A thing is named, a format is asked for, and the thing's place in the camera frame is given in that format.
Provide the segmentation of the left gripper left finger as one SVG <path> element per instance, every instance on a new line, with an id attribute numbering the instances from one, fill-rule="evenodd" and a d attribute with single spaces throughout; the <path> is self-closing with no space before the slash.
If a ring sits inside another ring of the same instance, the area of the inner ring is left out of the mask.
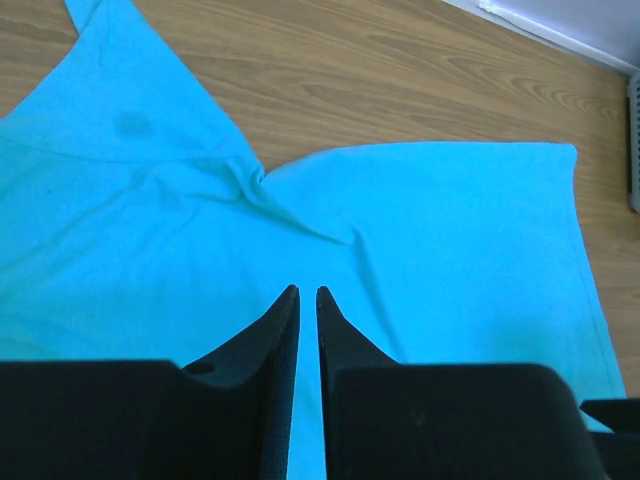
<path id="1" fill-rule="evenodd" d="M 5 479 L 282 479 L 300 298 L 179 367 L 166 360 L 5 361 Z"/>

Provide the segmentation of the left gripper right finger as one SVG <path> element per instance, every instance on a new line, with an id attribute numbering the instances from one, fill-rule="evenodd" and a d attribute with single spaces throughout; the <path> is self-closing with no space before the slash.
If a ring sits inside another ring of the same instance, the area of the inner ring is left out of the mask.
<path id="1" fill-rule="evenodd" d="M 401 364 L 316 295 L 331 479 L 602 479 L 559 375 L 538 364 Z"/>

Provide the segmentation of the light blue t shirt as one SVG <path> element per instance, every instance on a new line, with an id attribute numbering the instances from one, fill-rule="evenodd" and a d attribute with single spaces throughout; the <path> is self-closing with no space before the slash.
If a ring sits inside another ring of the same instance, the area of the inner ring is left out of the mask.
<path id="1" fill-rule="evenodd" d="M 129 1 L 1 122 L 1 355 L 184 365 L 301 294 L 293 479 L 325 477 L 315 294 L 411 363 L 531 362 L 625 393 L 577 221 L 574 147 L 414 142 L 266 171 Z"/>

